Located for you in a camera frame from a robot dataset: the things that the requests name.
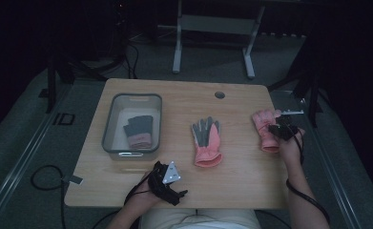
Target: gray glove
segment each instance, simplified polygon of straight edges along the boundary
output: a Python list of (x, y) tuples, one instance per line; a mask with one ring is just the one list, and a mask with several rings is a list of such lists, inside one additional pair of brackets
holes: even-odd
[(129, 125), (123, 127), (131, 149), (149, 149), (152, 147), (153, 117), (141, 115), (129, 119)]
[(206, 121), (201, 119), (198, 125), (192, 125), (196, 147), (196, 166), (213, 167), (222, 161), (222, 154), (218, 151), (220, 143), (219, 131), (219, 122), (213, 122), (213, 118), (210, 116)]

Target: plastic container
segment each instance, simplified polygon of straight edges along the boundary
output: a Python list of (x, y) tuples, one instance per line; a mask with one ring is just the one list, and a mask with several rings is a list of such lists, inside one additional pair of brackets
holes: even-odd
[[(112, 101), (102, 139), (103, 149), (113, 160), (153, 160), (159, 148), (162, 98), (158, 94), (117, 94)], [(153, 117), (151, 148), (131, 149), (124, 126), (133, 117)]]

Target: person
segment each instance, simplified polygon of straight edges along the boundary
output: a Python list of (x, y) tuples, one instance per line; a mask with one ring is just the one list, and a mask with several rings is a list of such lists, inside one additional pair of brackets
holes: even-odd
[[(305, 178), (300, 163), (300, 149), (304, 130), (296, 134), (296, 139), (288, 140), (277, 138), (280, 146), (280, 155), (287, 169), (288, 181), (296, 189), (308, 197), (315, 199), (313, 192)], [(254, 210), (241, 209), (151, 209), (161, 201), (149, 190), (148, 182), (143, 182), (123, 208), (111, 220), (109, 229), (128, 229), (133, 222), (142, 216), (140, 228), (260, 228)], [(322, 211), (309, 201), (288, 192), (288, 208), (292, 228), (329, 228), (328, 221)]]

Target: metal stand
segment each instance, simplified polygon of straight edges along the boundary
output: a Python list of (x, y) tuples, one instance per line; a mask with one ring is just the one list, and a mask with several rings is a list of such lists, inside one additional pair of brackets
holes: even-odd
[(311, 124), (314, 127), (317, 127), (317, 100), (329, 41), (325, 35), (322, 35), (326, 30), (323, 30), (321, 26), (317, 25), (315, 25), (314, 28), (315, 29), (313, 29), (302, 44), (302, 47), (294, 59), (286, 77), (281, 81), (268, 86), (267, 89), (269, 92), (272, 92), (287, 83), (299, 80), (299, 83), (293, 91), (293, 95), (295, 97), (304, 98), (308, 90), (311, 90), (308, 117)]
[(177, 27), (176, 27), (176, 47), (173, 73), (180, 73), (180, 62), (182, 55), (182, 31), (209, 31), (233, 34), (250, 35), (249, 44), (242, 49), (247, 76), (255, 77), (254, 67), (251, 59), (251, 51), (258, 34), (261, 17), (264, 13), (264, 6), (259, 8), (258, 16), (253, 19), (223, 18), (210, 16), (196, 16), (182, 14), (182, 0), (177, 1)]
[(55, 86), (55, 72), (58, 72), (61, 80), (64, 83), (72, 84), (74, 82), (74, 75), (72, 72), (73, 65), (77, 69), (83, 71), (85, 74), (89, 75), (90, 77), (100, 80), (106, 81), (107, 78), (99, 73), (96, 73), (94, 70), (80, 62), (79, 60), (75, 59), (74, 57), (70, 56), (68, 53), (64, 52), (61, 48), (52, 45), (49, 47), (48, 51), (48, 61), (47, 61), (47, 68), (48, 68), (48, 89), (47, 89), (47, 98), (49, 100), (48, 108), (46, 113), (49, 114), (52, 111), (52, 108), (56, 102), (56, 86)]

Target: round hole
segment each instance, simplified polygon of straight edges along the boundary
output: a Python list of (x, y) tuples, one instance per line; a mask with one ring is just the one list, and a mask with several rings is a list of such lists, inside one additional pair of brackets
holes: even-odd
[(225, 93), (223, 93), (223, 92), (216, 92), (216, 93), (214, 94), (214, 96), (215, 96), (216, 98), (222, 99), (222, 98), (225, 97)]

